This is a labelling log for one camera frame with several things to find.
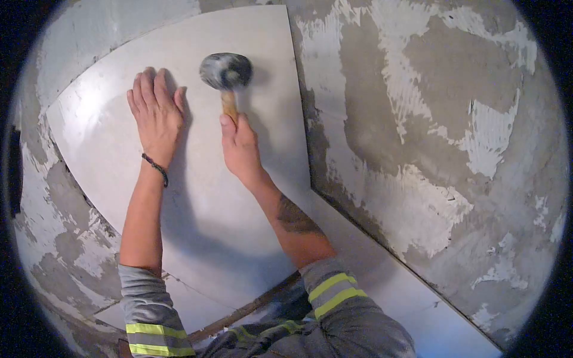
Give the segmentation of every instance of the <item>white porcelain tile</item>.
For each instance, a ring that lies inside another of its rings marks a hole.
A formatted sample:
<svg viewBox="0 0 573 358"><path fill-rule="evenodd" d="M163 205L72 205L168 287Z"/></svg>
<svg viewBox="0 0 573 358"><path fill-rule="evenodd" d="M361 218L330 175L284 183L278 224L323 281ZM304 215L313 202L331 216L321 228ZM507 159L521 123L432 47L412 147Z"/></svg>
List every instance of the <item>white porcelain tile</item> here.
<svg viewBox="0 0 573 358"><path fill-rule="evenodd" d="M142 152L125 93L146 66L165 67L187 86L192 119L164 198L164 269L238 308L294 267L256 201L223 162L220 94L198 76L199 64L214 52L251 59L253 81L239 95L239 105L259 134L263 163L279 184L307 190L304 122L285 6L217 11L154 30L95 63L47 116L77 182L121 232Z"/></svg>
<svg viewBox="0 0 573 358"><path fill-rule="evenodd" d="M224 318L235 310L205 297L173 276L165 279L167 292L171 295L173 307L179 313L187 334L203 329L213 323L214 317ZM95 317L121 330L125 330L124 314L119 304L96 314Z"/></svg>

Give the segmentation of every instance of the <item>tattoo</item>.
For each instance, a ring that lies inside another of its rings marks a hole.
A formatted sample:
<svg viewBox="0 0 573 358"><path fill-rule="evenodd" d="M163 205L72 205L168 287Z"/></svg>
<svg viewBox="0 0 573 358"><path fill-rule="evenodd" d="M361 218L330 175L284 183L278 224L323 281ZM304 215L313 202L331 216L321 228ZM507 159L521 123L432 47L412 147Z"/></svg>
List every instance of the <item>tattoo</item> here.
<svg viewBox="0 0 573 358"><path fill-rule="evenodd" d="M278 202L277 219L283 229L289 233L316 233L324 235L319 226L284 194L281 195L281 199Z"/></svg>

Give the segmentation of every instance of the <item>concrete wall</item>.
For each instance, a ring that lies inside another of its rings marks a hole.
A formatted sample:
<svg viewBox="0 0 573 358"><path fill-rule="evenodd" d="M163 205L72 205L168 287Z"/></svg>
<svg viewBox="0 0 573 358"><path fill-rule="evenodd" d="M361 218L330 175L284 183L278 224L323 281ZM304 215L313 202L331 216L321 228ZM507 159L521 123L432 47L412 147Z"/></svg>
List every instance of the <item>concrete wall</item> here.
<svg viewBox="0 0 573 358"><path fill-rule="evenodd" d="M120 238L67 171L44 112L121 44L251 3L267 1L70 1L29 56L12 107L24 159L18 249L81 355L115 355L121 333L93 314L120 298ZM505 1L282 3L315 189L507 347L552 267L568 177L558 97L523 20Z"/></svg>
<svg viewBox="0 0 573 358"><path fill-rule="evenodd" d="M566 214L535 39L503 1L315 3L293 17L315 189L507 347Z"/></svg>

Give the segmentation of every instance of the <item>sleeve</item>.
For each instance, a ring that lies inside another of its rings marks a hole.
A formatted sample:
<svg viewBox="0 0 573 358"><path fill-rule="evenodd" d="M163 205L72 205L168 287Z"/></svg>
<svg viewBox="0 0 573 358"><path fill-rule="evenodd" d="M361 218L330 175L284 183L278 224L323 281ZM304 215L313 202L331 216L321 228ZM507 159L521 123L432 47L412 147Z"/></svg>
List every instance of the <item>sleeve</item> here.
<svg viewBox="0 0 573 358"><path fill-rule="evenodd" d="M163 279L139 267L118 265L118 270L125 331L134 358L195 356Z"/></svg>
<svg viewBox="0 0 573 358"><path fill-rule="evenodd" d="M416 357L408 332L358 288L339 259L314 262L300 273L319 327L338 357Z"/></svg>

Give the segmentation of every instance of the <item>forearm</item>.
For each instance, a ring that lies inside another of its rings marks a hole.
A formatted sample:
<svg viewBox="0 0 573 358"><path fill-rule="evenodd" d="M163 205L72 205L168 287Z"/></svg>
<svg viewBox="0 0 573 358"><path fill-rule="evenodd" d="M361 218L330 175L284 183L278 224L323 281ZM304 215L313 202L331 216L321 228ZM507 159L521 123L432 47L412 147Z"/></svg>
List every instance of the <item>forearm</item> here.
<svg viewBox="0 0 573 358"><path fill-rule="evenodd" d="M336 251L318 225L274 185L266 172L262 177L260 183L249 190L293 264L301 269L315 261L334 257Z"/></svg>
<svg viewBox="0 0 573 358"><path fill-rule="evenodd" d="M162 196L161 173L142 162L127 208L119 251L120 264L148 269L159 277L163 253L159 215Z"/></svg>

